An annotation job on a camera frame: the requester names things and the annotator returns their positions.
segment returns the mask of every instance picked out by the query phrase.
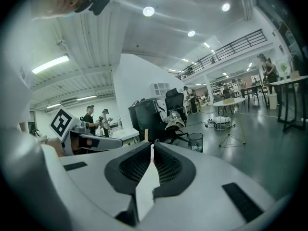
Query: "floor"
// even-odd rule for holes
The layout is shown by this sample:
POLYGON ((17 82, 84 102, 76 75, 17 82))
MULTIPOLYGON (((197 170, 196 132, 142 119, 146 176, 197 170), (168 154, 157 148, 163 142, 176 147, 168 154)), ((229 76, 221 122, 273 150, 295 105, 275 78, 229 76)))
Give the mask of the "floor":
MULTIPOLYGON (((293 96, 289 94, 289 118, 294 117, 293 96)), ((299 177, 306 165, 308 156, 308 128, 300 131, 290 128, 282 132, 283 124, 277 122, 277 110, 270 110, 262 103, 250 102, 240 104, 233 116, 232 133, 240 137, 241 123, 246 145, 231 148, 218 146, 219 131, 206 128, 205 122, 216 117, 217 108, 212 105, 202 106, 201 112, 188 115, 187 127, 182 131, 188 133, 201 132, 204 135, 203 153, 219 157, 237 167, 255 181, 259 182, 276 200, 294 192, 299 177)), ((298 109, 302 107, 301 99, 297 97, 298 109)), ((301 119, 302 111, 298 110, 297 119, 301 119)), ((175 140, 174 145, 188 148, 188 143, 175 140)))

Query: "black mesh trash can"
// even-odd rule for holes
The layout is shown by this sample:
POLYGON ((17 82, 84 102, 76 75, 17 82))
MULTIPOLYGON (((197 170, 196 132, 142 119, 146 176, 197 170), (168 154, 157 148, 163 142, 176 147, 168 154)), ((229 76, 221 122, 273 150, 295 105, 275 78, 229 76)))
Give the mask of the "black mesh trash can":
POLYGON ((189 145, 192 151, 203 152, 203 134, 192 133, 188 136, 189 145))

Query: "black metal railing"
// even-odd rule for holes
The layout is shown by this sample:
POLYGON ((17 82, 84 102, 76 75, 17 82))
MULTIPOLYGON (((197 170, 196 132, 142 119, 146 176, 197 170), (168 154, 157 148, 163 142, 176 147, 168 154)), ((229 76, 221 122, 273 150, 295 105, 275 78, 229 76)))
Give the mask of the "black metal railing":
POLYGON ((266 37, 264 36, 262 29, 259 29, 255 32, 245 35, 217 50, 213 53, 206 55, 205 57, 199 59, 194 64, 187 66, 187 68, 183 69, 181 73, 178 73, 179 79, 184 79, 189 75, 196 73, 203 68, 214 64, 226 57, 234 55, 238 52, 246 50, 250 47, 253 47, 257 44, 260 44, 264 41, 267 41, 266 37))

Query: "chair headrest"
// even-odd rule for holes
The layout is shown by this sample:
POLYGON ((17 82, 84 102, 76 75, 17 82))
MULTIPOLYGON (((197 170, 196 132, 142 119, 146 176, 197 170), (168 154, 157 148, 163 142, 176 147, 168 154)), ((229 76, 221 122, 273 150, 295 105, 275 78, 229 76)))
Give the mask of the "chair headrest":
POLYGON ((171 90, 166 92, 166 98, 176 96, 176 95, 178 95, 178 93, 179 92, 177 91, 176 88, 171 89, 171 90))

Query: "white trash bin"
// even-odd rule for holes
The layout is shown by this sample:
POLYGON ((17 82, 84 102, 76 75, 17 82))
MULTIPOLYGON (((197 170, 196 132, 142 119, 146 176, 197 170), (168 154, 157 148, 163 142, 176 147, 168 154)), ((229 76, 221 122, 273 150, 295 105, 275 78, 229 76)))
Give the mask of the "white trash bin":
POLYGON ((269 107, 271 110, 275 110, 277 108, 277 94, 268 94, 269 97, 269 107))

